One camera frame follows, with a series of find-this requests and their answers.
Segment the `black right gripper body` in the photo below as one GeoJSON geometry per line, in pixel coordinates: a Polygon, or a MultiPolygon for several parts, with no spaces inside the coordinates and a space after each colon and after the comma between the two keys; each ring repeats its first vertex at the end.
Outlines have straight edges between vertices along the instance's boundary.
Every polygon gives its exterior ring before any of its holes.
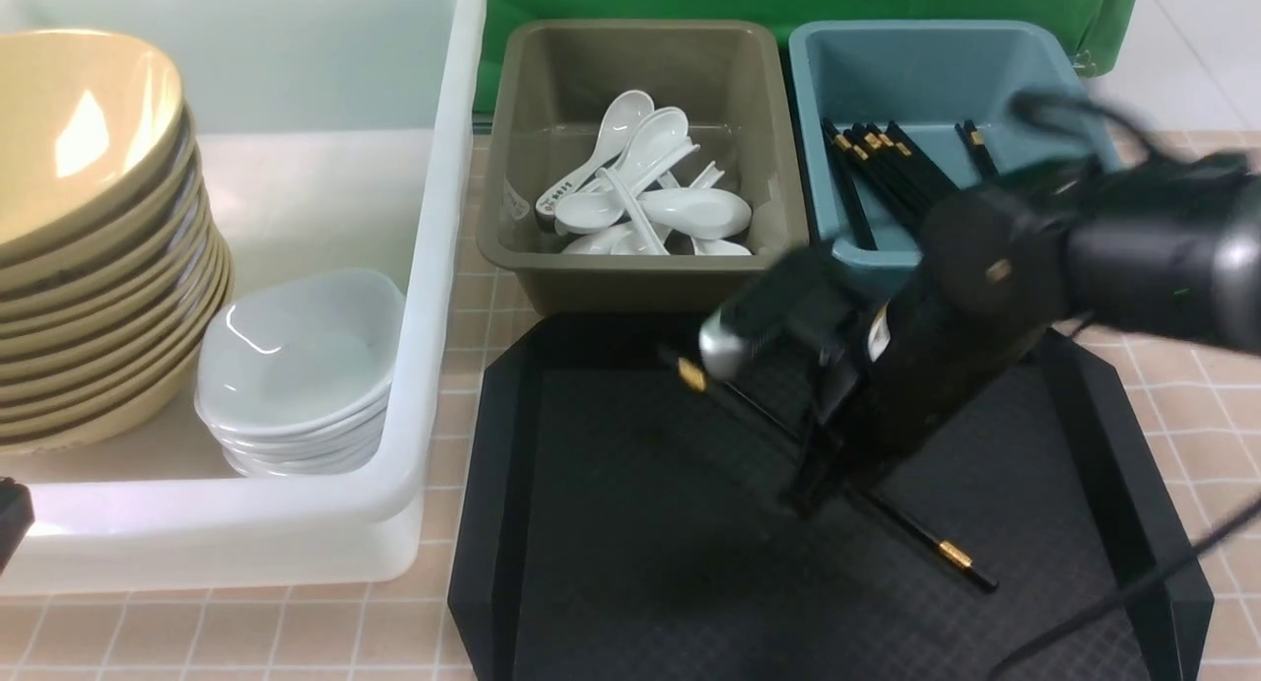
{"type": "Polygon", "coordinates": [[[886,299],[856,286],[823,248],[791,248],[702,323],[702,366],[735,380],[786,339],[815,353],[808,383],[818,366],[856,367],[854,421],[873,467],[845,488],[876,486],[1066,317],[1072,190],[985,183],[939,202],[917,267],[886,299]]]}

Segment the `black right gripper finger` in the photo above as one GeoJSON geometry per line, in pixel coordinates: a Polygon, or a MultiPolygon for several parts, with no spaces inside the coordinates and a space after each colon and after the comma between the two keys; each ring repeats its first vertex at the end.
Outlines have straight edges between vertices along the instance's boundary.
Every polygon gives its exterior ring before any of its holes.
{"type": "Polygon", "coordinates": [[[847,483],[871,470],[873,457],[854,416],[863,383],[854,366],[818,366],[798,436],[801,451],[783,499],[796,515],[816,515],[847,483]]]}

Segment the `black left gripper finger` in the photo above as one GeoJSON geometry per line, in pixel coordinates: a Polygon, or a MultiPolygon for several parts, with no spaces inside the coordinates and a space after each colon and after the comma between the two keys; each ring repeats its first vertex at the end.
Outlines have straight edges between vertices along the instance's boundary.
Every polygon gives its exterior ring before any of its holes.
{"type": "Polygon", "coordinates": [[[26,486],[4,475],[0,483],[0,573],[34,525],[34,502],[26,486]]]}

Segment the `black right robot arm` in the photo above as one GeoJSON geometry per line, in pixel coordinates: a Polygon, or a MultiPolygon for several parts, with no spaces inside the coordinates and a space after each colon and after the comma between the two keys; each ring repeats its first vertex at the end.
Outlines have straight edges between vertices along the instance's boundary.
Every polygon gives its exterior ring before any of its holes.
{"type": "Polygon", "coordinates": [[[781,338],[815,353],[783,494],[797,515],[886,479],[1055,322],[1258,353],[1258,177],[1235,153],[1039,161],[937,202],[917,241],[889,298],[802,246],[699,330],[715,380],[781,338]]]}

